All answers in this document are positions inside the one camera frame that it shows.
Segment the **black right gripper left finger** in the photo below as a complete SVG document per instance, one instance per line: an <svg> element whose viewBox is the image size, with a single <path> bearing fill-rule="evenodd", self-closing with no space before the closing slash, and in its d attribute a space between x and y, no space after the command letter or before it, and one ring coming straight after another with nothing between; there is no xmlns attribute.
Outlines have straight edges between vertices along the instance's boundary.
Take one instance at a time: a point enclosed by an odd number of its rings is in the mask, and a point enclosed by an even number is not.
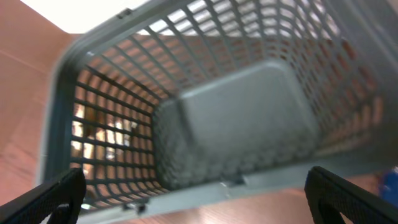
<svg viewBox="0 0 398 224"><path fill-rule="evenodd" d="M83 170L72 168L2 205L1 223L75 224L85 194Z"/></svg>

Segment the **grey plastic lattice basket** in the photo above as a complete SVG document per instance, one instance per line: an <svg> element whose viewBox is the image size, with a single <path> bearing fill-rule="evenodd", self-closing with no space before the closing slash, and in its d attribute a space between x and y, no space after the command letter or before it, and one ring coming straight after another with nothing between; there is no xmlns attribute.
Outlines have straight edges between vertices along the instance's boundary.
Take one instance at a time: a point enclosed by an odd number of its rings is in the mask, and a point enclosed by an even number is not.
<svg viewBox="0 0 398 224"><path fill-rule="evenodd" d="M111 223L396 164L396 1L149 1L60 59L37 182Z"/></svg>

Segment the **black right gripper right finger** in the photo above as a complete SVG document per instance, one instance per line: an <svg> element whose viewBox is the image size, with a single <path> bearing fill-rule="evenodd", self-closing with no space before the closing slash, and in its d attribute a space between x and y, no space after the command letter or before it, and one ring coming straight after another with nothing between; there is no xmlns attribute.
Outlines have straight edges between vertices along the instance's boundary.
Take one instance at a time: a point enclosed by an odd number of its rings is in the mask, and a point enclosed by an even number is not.
<svg viewBox="0 0 398 224"><path fill-rule="evenodd" d="M320 167L312 167L305 181L305 196L316 224L397 224L397 207Z"/></svg>

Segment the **blue Kleenex tissue pack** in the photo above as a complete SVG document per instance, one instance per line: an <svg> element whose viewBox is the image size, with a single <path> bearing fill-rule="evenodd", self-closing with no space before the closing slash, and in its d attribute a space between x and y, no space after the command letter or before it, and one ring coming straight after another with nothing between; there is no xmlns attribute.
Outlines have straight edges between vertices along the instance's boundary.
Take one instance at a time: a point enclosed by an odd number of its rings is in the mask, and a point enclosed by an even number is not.
<svg viewBox="0 0 398 224"><path fill-rule="evenodd" d="M397 207L397 166L381 175L379 181L379 196Z"/></svg>

